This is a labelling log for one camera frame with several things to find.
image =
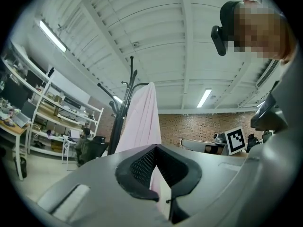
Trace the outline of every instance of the black pole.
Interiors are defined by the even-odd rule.
[[[116,110],[116,108],[115,108],[115,103],[113,102],[113,101],[110,101],[109,102],[109,105],[112,107],[112,110],[114,111],[114,113],[117,115],[117,110]]]
[[[126,82],[126,81],[122,81],[121,83],[122,83],[122,84],[126,84],[126,89],[129,87],[128,82]]]
[[[115,153],[116,148],[118,146],[118,143],[120,141],[120,136],[121,136],[121,131],[122,131],[122,127],[123,127],[123,122],[124,122],[125,115],[126,115],[126,112],[127,112],[127,104],[128,104],[128,102],[130,100],[130,91],[131,91],[131,89],[132,89],[132,87],[134,85],[134,81],[136,79],[137,73],[138,73],[138,71],[135,70],[134,74],[132,76],[132,81],[130,82],[130,85],[129,85],[129,89],[127,90],[127,92],[125,94],[124,103],[122,104],[122,106],[120,108],[119,117],[116,117],[117,121],[116,121],[116,125],[115,125],[115,132],[114,132],[114,135],[113,135],[113,141],[112,141],[112,144],[111,144],[110,152],[108,151],[109,155]]]
[[[131,81],[133,79],[133,70],[134,70],[134,57],[131,56],[131,77],[129,78],[129,84],[131,84]]]
[[[112,151],[113,151],[113,143],[114,143],[115,134],[116,134],[116,126],[117,126],[118,117],[119,117],[119,114],[117,114],[116,117],[115,117],[114,124],[113,124],[113,129],[112,129],[112,132],[110,134],[108,152],[107,152],[108,155],[112,155],[115,152],[115,151],[114,152],[112,152]]]
[[[118,111],[118,110],[119,110],[119,106],[118,106],[117,101],[114,99],[114,96],[111,95],[111,93],[110,93],[109,91],[107,91],[107,90],[105,89],[105,87],[101,85],[101,83],[98,83],[97,86],[100,87],[100,88],[102,88],[102,90],[105,91],[105,93],[106,93],[107,95],[109,95],[109,96],[113,99],[113,101],[114,101],[114,103],[115,103],[115,105],[116,105],[116,110]]]

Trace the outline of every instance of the black camera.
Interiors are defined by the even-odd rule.
[[[227,40],[224,36],[223,27],[219,27],[215,25],[212,28],[211,37],[217,49],[218,54],[220,56],[224,56],[226,54]]]

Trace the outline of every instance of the pink cloth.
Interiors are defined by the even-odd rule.
[[[139,89],[127,112],[126,124],[115,153],[139,146],[161,144],[156,89],[153,82]],[[150,189],[160,196],[161,173],[156,167]]]

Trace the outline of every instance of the cable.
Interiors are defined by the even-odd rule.
[[[41,129],[37,124],[33,124],[33,126],[36,126],[39,129],[39,133],[41,132]],[[34,138],[37,138],[39,136],[39,133],[35,134]]]

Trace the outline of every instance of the black hair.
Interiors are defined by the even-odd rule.
[[[228,1],[220,9],[220,21],[227,37],[234,34],[234,11],[239,6],[240,1]]]
[[[85,135],[90,135],[90,129],[89,128],[84,128],[83,132]]]

